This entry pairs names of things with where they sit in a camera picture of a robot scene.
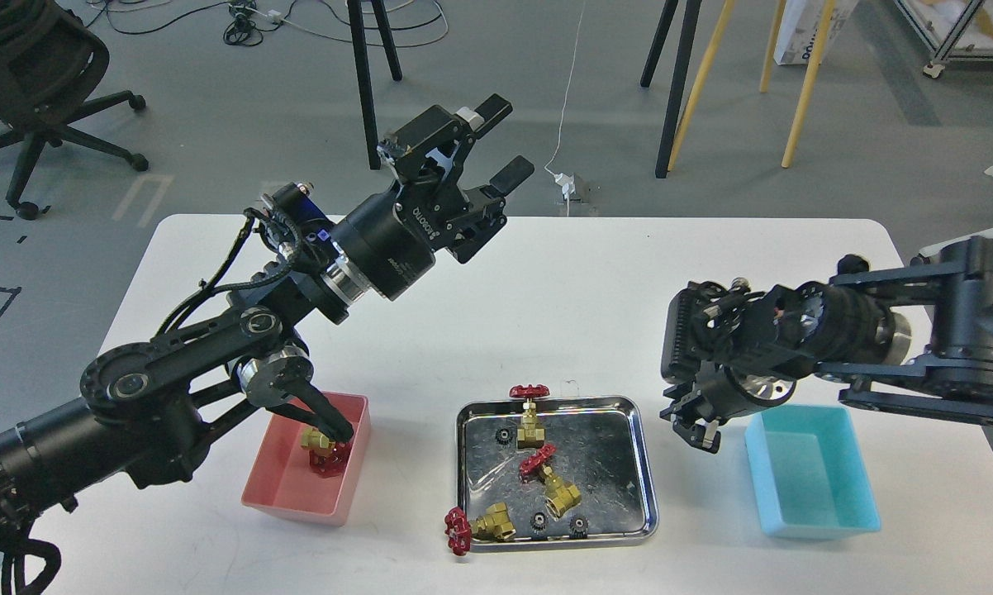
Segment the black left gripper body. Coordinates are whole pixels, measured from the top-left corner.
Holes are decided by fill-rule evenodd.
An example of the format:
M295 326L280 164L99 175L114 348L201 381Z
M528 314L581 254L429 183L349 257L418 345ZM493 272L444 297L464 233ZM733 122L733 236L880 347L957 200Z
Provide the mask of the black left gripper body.
M436 252L466 264L506 226L506 196L493 185L449 191L458 208L439 206L436 186L394 183L335 225L334 244L376 293L395 300L434 266Z

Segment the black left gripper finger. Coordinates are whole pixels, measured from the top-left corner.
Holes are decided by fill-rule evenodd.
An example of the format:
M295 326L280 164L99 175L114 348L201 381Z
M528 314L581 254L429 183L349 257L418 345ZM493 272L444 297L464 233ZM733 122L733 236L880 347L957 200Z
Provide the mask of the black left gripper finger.
M507 99L493 94L477 108L463 107L456 113L434 105L397 131L386 133L377 145L377 154L395 181L383 192L395 195L401 186L420 181L427 173L429 159L444 171L439 179L446 174L458 179L475 140L499 125L512 110Z
M518 155L487 183L465 192L468 213L481 220L499 220L504 215L507 198L535 172L529 159Z

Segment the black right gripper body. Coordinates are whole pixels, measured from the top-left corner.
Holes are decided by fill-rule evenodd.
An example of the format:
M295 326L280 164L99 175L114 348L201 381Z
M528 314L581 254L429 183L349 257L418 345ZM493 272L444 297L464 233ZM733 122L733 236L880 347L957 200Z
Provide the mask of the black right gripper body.
M674 384L694 385L698 421L719 418L723 425L731 418L749 416L787 402L794 394L797 382L740 373L727 365L706 363L693 380Z

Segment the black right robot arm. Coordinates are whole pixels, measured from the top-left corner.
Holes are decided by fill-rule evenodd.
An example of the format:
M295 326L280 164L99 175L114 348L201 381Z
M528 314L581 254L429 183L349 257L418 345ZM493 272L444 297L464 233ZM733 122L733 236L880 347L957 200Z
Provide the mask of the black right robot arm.
M825 282L761 293L691 282L668 310L660 418L715 453L720 426L780 406L810 375L856 409L993 426L993 227L873 270L848 254Z

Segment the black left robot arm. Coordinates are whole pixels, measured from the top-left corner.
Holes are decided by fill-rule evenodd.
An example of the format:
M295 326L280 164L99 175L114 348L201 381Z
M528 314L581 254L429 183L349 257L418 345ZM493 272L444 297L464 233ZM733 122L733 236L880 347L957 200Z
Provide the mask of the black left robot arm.
M446 250L467 263L506 226L506 200L535 170L515 157L477 188L459 185L478 140L512 105L425 109L376 154L393 182L338 222L289 183L244 211L216 274L150 341L119 345L83 371L80 396L0 433L0 551L5 594L40 594L61 568L57 545L31 538L37 517L77 507L80 491L126 472L138 488L187 482L209 449L258 410L338 443L354 431L311 383L296 326L311 312L341 323L368 291L396 300Z

